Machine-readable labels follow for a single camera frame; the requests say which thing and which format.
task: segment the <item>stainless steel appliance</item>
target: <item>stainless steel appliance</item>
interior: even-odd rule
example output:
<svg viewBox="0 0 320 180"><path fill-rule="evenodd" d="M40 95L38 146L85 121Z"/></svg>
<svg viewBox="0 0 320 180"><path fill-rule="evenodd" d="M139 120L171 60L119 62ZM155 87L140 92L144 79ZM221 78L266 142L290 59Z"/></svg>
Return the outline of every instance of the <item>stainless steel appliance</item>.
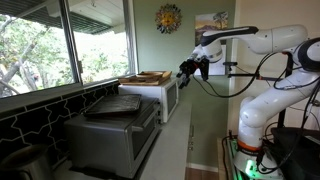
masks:
<svg viewBox="0 0 320 180"><path fill-rule="evenodd" d="M159 132L159 108L157 98L142 97L135 113L79 115L66 121L73 168L134 178Z"/></svg>

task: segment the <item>oven door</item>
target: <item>oven door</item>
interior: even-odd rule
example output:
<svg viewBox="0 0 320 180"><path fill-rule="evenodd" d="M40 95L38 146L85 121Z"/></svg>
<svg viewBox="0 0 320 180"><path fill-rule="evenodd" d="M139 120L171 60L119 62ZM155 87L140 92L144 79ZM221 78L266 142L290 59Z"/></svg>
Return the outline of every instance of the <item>oven door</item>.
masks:
<svg viewBox="0 0 320 180"><path fill-rule="evenodd" d="M133 175L139 169L141 163L143 162L145 156L150 150L151 145L157 137L159 132L159 124L157 123L159 120L159 110L160 105L158 103L153 105L153 111L147 118L140 118L141 121L137 121L133 123L131 126L131 136L130 146L131 149L131 162Z"/></svg>

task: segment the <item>kitchen counter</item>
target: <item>kitchen counter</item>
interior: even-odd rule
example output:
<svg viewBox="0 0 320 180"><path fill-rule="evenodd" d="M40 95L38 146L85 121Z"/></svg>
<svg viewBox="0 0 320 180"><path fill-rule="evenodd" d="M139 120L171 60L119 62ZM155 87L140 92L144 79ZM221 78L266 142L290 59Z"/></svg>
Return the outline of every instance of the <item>kitchen counter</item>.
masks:
<svg viewBox="0 0 320 180"><path fill-rule="evenodd" d="M190 121L191 104L179 102L169 121L162 125L161 133L142 167L140 180L184 180ZM54 172L56 180L100 180L70 171L70 167L70 161L61 164Z"/></svg>

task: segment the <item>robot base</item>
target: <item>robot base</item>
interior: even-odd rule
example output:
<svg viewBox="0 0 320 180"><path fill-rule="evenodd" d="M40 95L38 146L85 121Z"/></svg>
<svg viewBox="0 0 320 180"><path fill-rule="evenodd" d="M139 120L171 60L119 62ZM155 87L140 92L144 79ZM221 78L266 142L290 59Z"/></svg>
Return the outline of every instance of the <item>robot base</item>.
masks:
<svg viewBox="0 0 320 180"><path fill-rule="evenodd" d="M243 179L241 176L242 173L239 171L243 172L248 178L250 179L263 179L263 180L284 180L284 176L281 172L280 169L277 169L276 171L270 173L270 174L261 174L257 170L257 165L256 165L256 157L255 156L250 156L247 154L244 154L240 151L237 151L237 142L236 140L229 140L228 142L228 151L230 157L231 164L234 165L233 170L233 178L234 179ZM275 163L275 160L272 158L269 152L266 152L262 163L265 167L276 167L277 164ZM263 166L259 166L260 172L264 172Z"/></svg>

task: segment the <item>window frame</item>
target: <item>window frame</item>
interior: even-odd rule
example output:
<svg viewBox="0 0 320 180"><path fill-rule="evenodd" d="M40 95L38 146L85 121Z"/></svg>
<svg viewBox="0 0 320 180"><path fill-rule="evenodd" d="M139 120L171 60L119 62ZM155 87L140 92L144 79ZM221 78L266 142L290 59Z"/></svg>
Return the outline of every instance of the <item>window frame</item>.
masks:
<svg viewBox="0 0 320 180"><path fill-rule="evenodd" d="M75 83L43 89L39 91L32 91L25 94L5 97L0 99L0 112L5 112L11 109L23 107L29 104L57 98L62 95L78 92L81 90L89 89L102 84L116 82L119 77L109 78L102 81L96 81L88 84L83 84L81 79L81 63L77 57L76 44L72 26L69 19L69 5L67 0L58 0L60 4L61 21L65 31L68 53L70 57L70 66L72 68ZM133 0L122 0L125 17L125 31L127 36L128 59L131 74L123 75L126 77L134 75L138 70L137 65L137 51L136 51L136 37L134 27L134 13L133 13Z"/></svg>

